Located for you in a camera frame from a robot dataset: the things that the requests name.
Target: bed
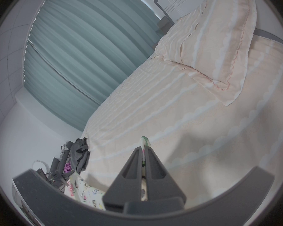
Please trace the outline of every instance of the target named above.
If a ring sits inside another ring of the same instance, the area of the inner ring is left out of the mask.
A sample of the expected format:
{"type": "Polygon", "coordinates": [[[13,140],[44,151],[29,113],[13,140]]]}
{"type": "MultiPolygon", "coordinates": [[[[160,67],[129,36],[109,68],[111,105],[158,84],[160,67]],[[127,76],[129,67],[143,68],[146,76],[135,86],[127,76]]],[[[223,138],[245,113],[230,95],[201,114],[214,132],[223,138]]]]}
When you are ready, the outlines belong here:
{"type": "MultiPolygon", "coordinates": [[[[91,153],[81,177],[106,191],[146,136],[187,196],[185,208],[220,195],[254,166],[275,175],[259,213],[283,182],[283,44],[244,32],[251,37],[245,74],[232,99],[158,45],[88,120],[82,138],[91,153]]],[[[169,46],[166,36],[161,47],[169,46]]]]}

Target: green curtain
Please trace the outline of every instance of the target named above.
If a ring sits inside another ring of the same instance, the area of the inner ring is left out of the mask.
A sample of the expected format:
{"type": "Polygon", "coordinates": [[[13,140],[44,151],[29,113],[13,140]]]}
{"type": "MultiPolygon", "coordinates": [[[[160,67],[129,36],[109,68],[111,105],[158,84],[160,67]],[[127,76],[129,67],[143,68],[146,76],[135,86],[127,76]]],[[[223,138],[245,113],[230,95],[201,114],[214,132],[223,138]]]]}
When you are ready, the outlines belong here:
{"type": "Polygon", "coordinates": [[[163,36],[141,0],[46,0],[28,38],[25,87],[83,130],[163,36]]]}

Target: purple cloth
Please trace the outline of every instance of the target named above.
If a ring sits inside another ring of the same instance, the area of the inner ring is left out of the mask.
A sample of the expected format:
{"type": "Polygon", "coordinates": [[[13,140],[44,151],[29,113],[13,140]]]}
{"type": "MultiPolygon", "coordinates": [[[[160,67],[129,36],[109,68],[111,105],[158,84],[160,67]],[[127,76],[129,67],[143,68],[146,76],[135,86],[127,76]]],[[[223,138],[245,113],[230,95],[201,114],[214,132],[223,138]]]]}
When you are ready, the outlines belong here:
{"type": "Polygon", "coordinates": [[[69,172],[69,171],[71,171],[71,170],[72,170],[72,169],[71,169],[71,164],[70,164],[70,162],[66,163],[66,164],[65,164],[65,167],[64,167],[64,173],[69,172]]]}

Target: pillowcase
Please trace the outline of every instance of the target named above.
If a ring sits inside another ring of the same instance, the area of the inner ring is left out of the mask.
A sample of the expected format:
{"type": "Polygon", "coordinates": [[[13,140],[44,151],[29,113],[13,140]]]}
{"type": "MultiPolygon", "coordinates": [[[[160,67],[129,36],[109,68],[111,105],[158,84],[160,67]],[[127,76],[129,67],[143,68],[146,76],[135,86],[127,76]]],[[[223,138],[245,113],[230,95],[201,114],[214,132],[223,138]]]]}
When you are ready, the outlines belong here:
{"type": "Polygon", "coordinates": [[[257,21],[255,1],[205,0],[193,14],[168,31],[155,54],[177,62],[227,106],[240,94],[247,73],[257,21]]]}

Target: cloth with cartoon print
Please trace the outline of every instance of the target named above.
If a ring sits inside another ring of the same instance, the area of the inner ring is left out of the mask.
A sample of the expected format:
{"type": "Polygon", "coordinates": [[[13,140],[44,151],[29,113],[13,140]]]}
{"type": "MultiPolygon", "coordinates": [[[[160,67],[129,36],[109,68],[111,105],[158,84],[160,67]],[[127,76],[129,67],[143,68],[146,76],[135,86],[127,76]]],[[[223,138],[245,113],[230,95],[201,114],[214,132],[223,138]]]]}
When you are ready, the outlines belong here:
{"type": "Polygon", "coordinates": [[[93,208],[105,210],[102,201],[105,192],[88,185],[76,171],[69,176],[67,182],[69,186],[65,187],[65,195],[93,208]]]}

